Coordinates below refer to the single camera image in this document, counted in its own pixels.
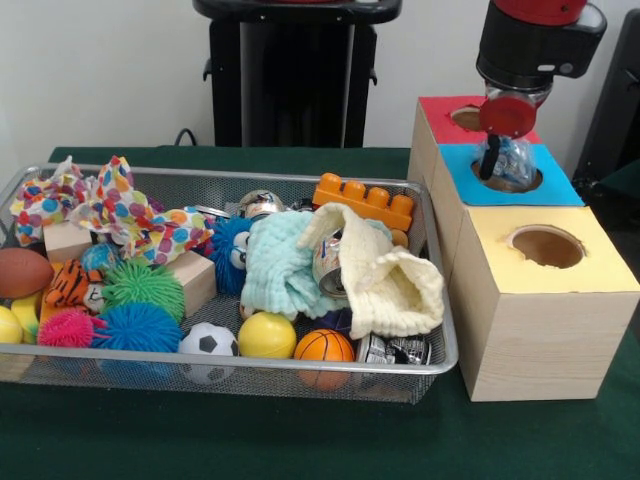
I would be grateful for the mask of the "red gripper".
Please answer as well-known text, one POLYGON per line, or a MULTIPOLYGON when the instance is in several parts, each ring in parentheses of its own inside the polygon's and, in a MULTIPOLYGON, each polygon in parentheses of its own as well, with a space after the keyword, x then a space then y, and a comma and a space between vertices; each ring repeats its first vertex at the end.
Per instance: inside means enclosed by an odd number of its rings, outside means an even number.
POLYGON ((482 129, 491 134, 487 137, 479 178, 489 180, 500 156, 501 137, 512 139, 524 137, 534 129, 537 117, 536 104, 526 95, 500 93, 488 98, 480 108, 479 122, 482 129))

